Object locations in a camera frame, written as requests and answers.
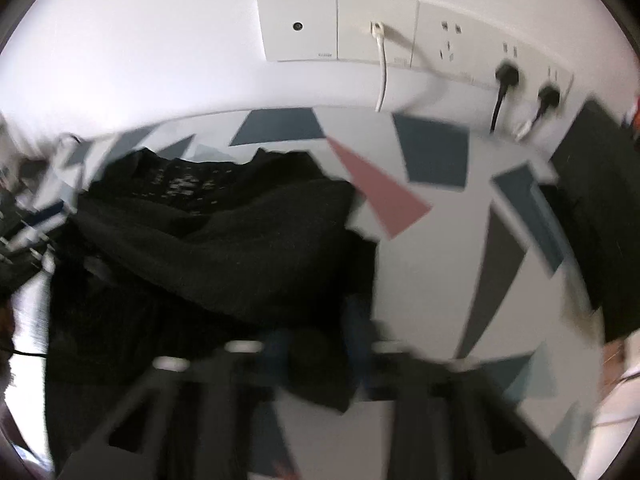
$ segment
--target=red object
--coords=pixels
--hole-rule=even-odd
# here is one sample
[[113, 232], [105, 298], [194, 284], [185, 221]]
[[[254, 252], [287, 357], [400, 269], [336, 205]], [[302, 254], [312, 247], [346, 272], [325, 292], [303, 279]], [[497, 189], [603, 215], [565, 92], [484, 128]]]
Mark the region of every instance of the red object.
[[423, 202], [368, 160], [353, 153], [337, 140], [331, 137], [326, 139], [351, 174], [353, 185], [369, 200], [389, 238], [398, 236], [431, 211], [430, 204]]
[[640, 97], [638, 98], [638, 104], [636, 105], [636, 114], [634, 115], [633, 121], [631, 121], [631, 125], [636, 130], [636, 132], [640, 132]]

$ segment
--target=electrical socket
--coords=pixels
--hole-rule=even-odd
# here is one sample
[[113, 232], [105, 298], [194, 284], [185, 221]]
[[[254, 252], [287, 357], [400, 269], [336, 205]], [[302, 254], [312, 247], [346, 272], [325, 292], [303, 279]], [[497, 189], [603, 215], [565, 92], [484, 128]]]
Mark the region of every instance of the electrical socket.
[[467, 16], [420, 2], [412, 68], [472, 81], [474, 24]]
[[538, 92], [548, 83], [558, 86], [563, 100], [566, 97], [573, 75], [538, 49], [491, 25], [479, 27], [474, 39], [474, 82], [498, 88], [495, 70], [503, 61], [508, 60], [520, 71], [520, 84], [511, 91], [514, 98], [536, 102]]
[[520, 71], [520, 84], [510, 91], [514, 99], [537, 102], [549, 82], [563, 99], [571, 88], [571, 72], [532, 46], [471, 16], [420, 2], [412, 68], [497, 89], [495, 70], [505, 60]]

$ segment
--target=dark gray triangle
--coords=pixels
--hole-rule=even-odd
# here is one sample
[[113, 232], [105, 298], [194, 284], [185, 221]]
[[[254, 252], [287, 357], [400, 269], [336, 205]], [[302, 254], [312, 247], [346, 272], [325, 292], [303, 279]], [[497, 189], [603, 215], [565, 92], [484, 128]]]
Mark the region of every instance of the dark gray triangle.
[[564, 414], [564, 417], [560, 423], [556, 426], [553, 433], [549, 435], [548, 442], [551, 449], [554, 450], [556, 455], [564, 459], [564, 456], [569, 449], [569, 442], [571, 441], [571, 434], [574, 428], [574, 419], [577, 411], [577, 402], [574, 402], [571, 407]]
[[311, 108], [253, 110], [247, 115], [230, 146], [279, 140], [324, 139]]
[[551, 360], [548, 354], [546, 343], [542, 343], [531, 358], [527, 397], [549, 399], [558, 394], [558, 382], [551, 371]]
[[456, 352], [457, 359], [467, 357], [482, 337], [500, 309], [525, 254], [526, 250], [491, 205], [480, 278]]
[[163, 148], [159, 152], [156, 152], [157, 156], [161, 156], [162, 158], [166, 158], [167, 160], [174, 160], [174, 158], [181, 158], [184, 155], [184, 152], [187, 151], [191, 141], [193, 140], [195, 135], [191, 137], [187, 137], [186, 139], [179, 140], [178, 142], [173, 143], [171, 146], [167, 146]]
[[274, 463], [291, 472], [296, 469], [287, 449], [278, 417], [270, 402], [258, 404], [252, 420], [252, 446], [249, 471], [278, 478]]
[[89, 150], [93, 145], [94, 142], [92, 140], [88, 140], [86, 142], [81, 142], [80, 144], [78, 144], [74, 152], [67, 159], [64, 168], [69, 168], [70, 166], [74, 166], [76, 164], [82, 164], [87, 156], [87, 153], [89, 153]]
[[394, 123], [410, 182], [466, 186], [468, 128], [399, 114]]
[[155, 129], [156, 125], [154, 124], [153, 126], [144, 126], [143, 128], [122, 134], [101, 162], [98, 170], [95, 172], [93, 180], [100, 180], [102, 173], [104, 172], [104, 168], [114, 160], [118, 160], [124, 155], [127, 155], [127, 153], [132, 152], [133, 149], [139, 145], [140, 142], [146, 139], [146, 137]]
[[540, 201], [544, 200], [542, 192], [538, 189], [537, 197], [531, 192], [537, 183], [529, 165], [524, 164], [494, 176], [493, 181], [522, 218], [552, 272], [556, 272], [564, 260], [562, 242], [558, 239], [556, 229], [549, 225], [548, 214], [540, 209]]
[[495, 361], [485, 361], [480, 367], [504, 393], [524, 371], [524, 368], [529, 365], [532, 355], [533, 352]]

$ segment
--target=gray-blue shape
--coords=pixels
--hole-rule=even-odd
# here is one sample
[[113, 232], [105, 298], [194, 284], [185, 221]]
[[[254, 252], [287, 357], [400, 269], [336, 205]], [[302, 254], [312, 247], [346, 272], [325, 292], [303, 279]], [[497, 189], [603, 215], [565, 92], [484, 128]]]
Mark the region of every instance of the gray-blue shape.
[[93, 145], [94, 142], [92, 140], [86, 140], [78, 144], [74, 149], [74, 152], [67, 159], [64, 168], [69, 168], [76, 164], [82, 164]]
[[511, 383], [504, 391], [504, 397], [510, 400], [513, 404], [520, 404], [527, 395], [527, 386], [529, 386], [529, 365], [530, 362], [527, 362], [524, 370], [522, 370], [513, 383]]
[[252, 110], [230, 146], [277, 142], [280, 140], [324, 139], [322, 128], [311, 108]]
[[171, 146], [167, 146], [163, 148], [159, 152], [156, 152], [157, 156], [161, 156], [162, 158], [166, 158], [167, 160], [174, 160], [174, 158], [181, 158], [184, 155], [184, 152], [189, 148], [193, 137], [190, 136], [186, 139], [181, 139], [178, 142], [174, 142]]
[[551, 371], [551, 360], [546, 343], [542, 343], [533, 354], [529, 365], [527, 397], [549, 399], [558, 394], [558, 382]]
[[146, 139], [147, 136], [155, 129], [156, 125], [153, 124], [152, 126], [144, 126], [143, 128], [122, 134], [98, 167], [93, 180], [100, 180], [102, 173], [104, 172], [104, 168], [114, 160], [118, 160], [122, 156], [127, 155], [127, 153], [132, 152], [133, 149], [139, 145], [140, 142]]
[[277, 478], [274, 462], [294, 472], [295, 467], [287, 449], [278, 417], [270, 402], [258, 404], [252, 418], [252, 445], [249, 471]]
[[466, 187], [468, 128], [399, 114], [394, 123], [410, 182]]
[[73, 189], [66, 182], [60, 183], [60, 190], [58, 191], [58, 198], [65, 204], [75, 207], [76, 206], [76, 190]]
[[548, 222], [548, 211], [540, 209], [542, 193], [529, 165], [524, 164], [493, 178], [494, 184], [516, 210], [534, 240], [544, 254], [552, 272], [556, 272], [564, 260], [563, 241], [558, 229]]
[[533, 352], [529, 354], [505, 357], [495, 361], [485, 361], [480, 367], [492, 378], [502, 391], [506, 390], [529, 364]]
[[529, 383], [529, 362], [533, 352], [487, 361], [480, 365], [482, 370], [498, 386], [507, 400], [519, 404], [524, 399]]
[[205, 146], [204, 144], [198, 144], [196, 146], [195, 153], [191, 157], [193, 162], [235, 162], [235, 158], [231, 155], [212, 148], [211, 146]]
[[549, 435], [549, 446], [554, 450], [556, 455], [564, 460], [564, 456], [569, 449], [569, 442], [571, 441], [571, 434], [574, 428], [574, 419], [577, 410], [577, 402], [574, 402], [571, 407], [564, 414], [564, 417], [560, 423], [553, 430], [553, 433]]

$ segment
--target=wall outlet panel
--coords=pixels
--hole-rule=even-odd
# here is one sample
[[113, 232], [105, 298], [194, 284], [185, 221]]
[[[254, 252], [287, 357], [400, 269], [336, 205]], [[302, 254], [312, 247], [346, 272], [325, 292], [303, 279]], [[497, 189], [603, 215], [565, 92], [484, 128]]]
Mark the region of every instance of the wall outlet panel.
[[385, 24], [386, 62], [498, 88], [505, 60], [520, 70], [512, 100], [536, 102], [547, 83], [571, 88], [572, 72], [500, 28], [417, 0], [258, 0], [269, 61], [354, 60], [378, 63], [371, 22]]
[[571, 72], [534, 47], [488, 23], [420, 2], [412, 68], [497, 89], [495, 70], [505, 60], [520, 70], [514, 99], [535, 102], [548, 82], [557, 85], [563, 97], [571, 87]]
[[561, 96], [566, 97], [574, 76], [555, 60], [535, 47], [514, 38], [500, 28], [478, 22], [474, 38], [474, 81], [478, 84], [498, 88], [495, 68], [508, 60], [520, 71], [520, 84], [514, 98], [537, 101], [538, 92], [547, 83], [558, 86]]
[[338, 59], [378, 62], [371, 22], [385, 25], [389, 65], [410, 67], [417, 0], [338, 0]]
[[267, 61], [335, 60], [336, 0], [258, 0]]
[[420, 3], [412, 68], [473, 81], [475, 55], [470, 38], [477, 23], [444, 7]]

